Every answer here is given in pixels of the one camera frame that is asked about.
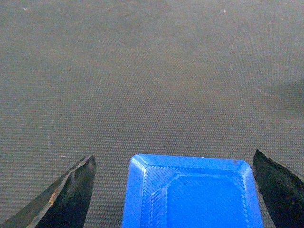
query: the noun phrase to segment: blue rectangular tray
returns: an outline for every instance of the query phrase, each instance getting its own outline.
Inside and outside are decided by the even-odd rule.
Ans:
[[[241,160],[137,154],[122,228],[262,228],[250,166]]]

